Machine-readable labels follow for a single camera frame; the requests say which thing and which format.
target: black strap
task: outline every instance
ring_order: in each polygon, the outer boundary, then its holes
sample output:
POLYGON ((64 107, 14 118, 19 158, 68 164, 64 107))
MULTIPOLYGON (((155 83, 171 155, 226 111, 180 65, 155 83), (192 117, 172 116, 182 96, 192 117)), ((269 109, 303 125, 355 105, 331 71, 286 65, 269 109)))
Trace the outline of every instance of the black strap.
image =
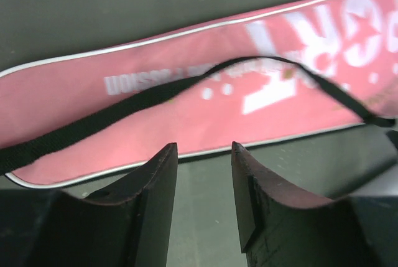
POLYGON ((239 57, 219 63, 203 75, 184 78, 148 88, 147 90, 141 91, 138 94, 55 131, 30 141, 16 144, 15 146, 0 149, 0 174, 11 172, 19 167, 33 163, 46 154, 57 152, 71 146, 137 111, 166 102, 220 70, 237 63, 256 59, 273 59, 296 65, 301 71, 312 78, 318 84, 319 88, 327 95, 355 112, 362 119, 363 123, 374 124, 380 127, 393 127, 395 125, 395 119, 382 118, 369 111, 362 103, 355 100, 333 82, 312 73, 301 63, 275 56, 239 57))

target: white dot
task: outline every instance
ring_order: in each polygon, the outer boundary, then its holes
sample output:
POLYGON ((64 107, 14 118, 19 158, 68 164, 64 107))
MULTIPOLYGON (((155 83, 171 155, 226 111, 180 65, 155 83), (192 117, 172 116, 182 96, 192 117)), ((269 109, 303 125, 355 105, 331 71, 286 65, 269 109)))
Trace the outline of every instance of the white dot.
POLYGON ((369 75, 370 83, 376 83, 378 80, 379 80, 379 74, 374 73, 374 72, 370 73, 370 75, 369 75))
POLYGON ((342 89, 343 89, 344 91, 349 91, 350 85, 349 85, 348 83, 343 83, 343 84, 341 85, 341 87, 342 87, 342 89))
POLYGON ((233 87, 232 85, 230 85, 229 83, 225 83, 223 85, 223 94, 229 96, 230 94, 232 94, 233 91, 233 87))
POLYGON ((215 80, 216 82, 219 82, 221 80, 221 75, 220 73, 215 73, 211 79, 215 80))
POLYGON ((205 88, 201 93, 201 97, 205 100, 210 100, 212 96, 213 90, 211 88, 205 88))

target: white lettering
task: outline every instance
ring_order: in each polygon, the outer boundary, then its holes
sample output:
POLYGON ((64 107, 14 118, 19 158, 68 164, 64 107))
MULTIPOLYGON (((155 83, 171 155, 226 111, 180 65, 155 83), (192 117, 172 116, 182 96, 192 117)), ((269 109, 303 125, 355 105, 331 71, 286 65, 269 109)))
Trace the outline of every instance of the white lettering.
POLYGON ((161 85, 171 78, 172 73, 169 69, 163 69, 150 71, 149 74, 155 85, 161 85))
POLYGON ((139 72, 137 73, 138 81, 140 82, 139 84, 139 89, 140 90, 146 90, 147 88, 151 87, 151 79, 150 79, 150 74, 148 72, 139 72))
POLYGON ((211 63, 206 63, 204 65, 199 65, 199 66, 190 66, 188 67, 188 77, 194 77, 194 76, 199 76, 207 71, 214 65, 211 63))
MULTIPOLYGON (((343 24, 345 27, 346 40, 352 39, 359 32, 359 25, 354 16, 367 18, 370 15, 371 26, 382 31, 382 14, 379 6, 374 0, 346 0, 343 4, 343 24)), ((354 44, 344 52, 344 58, 348 65, 362 67, 371 63, 380 53, 382 37, 375 34, 369 38, 363 38, 366 42, 364 50, 360 44, 354 44)))
MULTIPOLYGON (((398 0, 394 0, 398 9, 398 0)), ((391 12, 387 16, 387 50, 398 52, 398 11, 391 12)))
MULTIPOLYGON (((263 21, 255 21, 245 25, 254 45, 261 55, 275 55, 276 49, 263 21)), ((293 97, 296 94, 296 79, 282 79, 282 66, 270 59, 258 61, 261 64, 261 74, 270 77, 269 84, 259 91, 243 98, 242 112, 244 115, 265 108, 271 104, 293 97)), ((243 71, 259 71, 259 66, 244 65, 243 71)))
POLYGON ((139 91, 139 81, 136 73, 130 74, 130 83, 133 91, 139 91))
MULTIPOLYGON (((289 60, 293 60, 294 62, 302 63, 302 56, 301 56, 301 50, 292 50, 288 51, 285 53, 285 57, 289 60)), ((297 67, 294 67, 294 75, 297 79, 301 79, 303 84, 307 88, 315 88, 317 86, 317 83, 310 78, 305 72, 297 69, 297 67)))
POLYGON ((130 91, 132 91, 129 75, 127 74, 120 75, 119 82, 120 82, 120 90, 123 93, 129 93, 130 91))
POLYGON ((177 73, 176 75, 173 77, 173 80, 179 80, 179 79, 183 79, 184 78, 184 74, 181 68, 177 68, 177 73))
POLYGON ((117 76, 109 76, 104 78, 106 91, 109 96, 120 94, 117 76))
POLYGON ((311 22, 301 12, 284 14, 289 24, 295 29, 303 44, 303 63, 315 73, 325 77, 336 75, 337 63, 331 63, 325 71, 317 67, 316 59, 322 54, 329 54, 330 60, 341 50, 341 38, 332 19, 330 8, 326 5, 314 7, 320 24, 321 34, 317 34, 311 22))

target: pink snowboard bag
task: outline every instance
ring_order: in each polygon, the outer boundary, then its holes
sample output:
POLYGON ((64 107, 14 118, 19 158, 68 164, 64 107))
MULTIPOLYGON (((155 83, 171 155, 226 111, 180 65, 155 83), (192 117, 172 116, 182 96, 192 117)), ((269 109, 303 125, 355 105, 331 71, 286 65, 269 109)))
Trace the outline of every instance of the pink snowboard bag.
POLYGON ((306 0, 0 72, 0 171, 62 187, 398 115, 398 0, 306 0))

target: nylon webbing strap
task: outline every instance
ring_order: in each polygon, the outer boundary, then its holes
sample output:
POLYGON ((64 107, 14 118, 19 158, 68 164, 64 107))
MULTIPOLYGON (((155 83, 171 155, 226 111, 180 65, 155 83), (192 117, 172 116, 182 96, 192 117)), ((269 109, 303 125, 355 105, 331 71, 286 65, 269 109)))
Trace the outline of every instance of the nylon webbing strap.
POLYGON ((55 131, 30 141, 16 144, 15 146, 0 149, 0 174, 11 172, 14 169, 33 163, 46 154, 57 152, 71 146, 137 111, 166 102, 176 97, 184 90, 196 85, 203 79, 227 67, 256 59, 272 59, 296 65, 317 83, 322 91, 356 113, 364 123, 374 124, 380 127, 393 127, 395 125, 395 119, 382 118, 369 111, 362 103, 355 100, 333 82, 312 73, 301 63, 275 56, 239 57, 219 63, 203 75, 184 78, 148 88, 55 131))

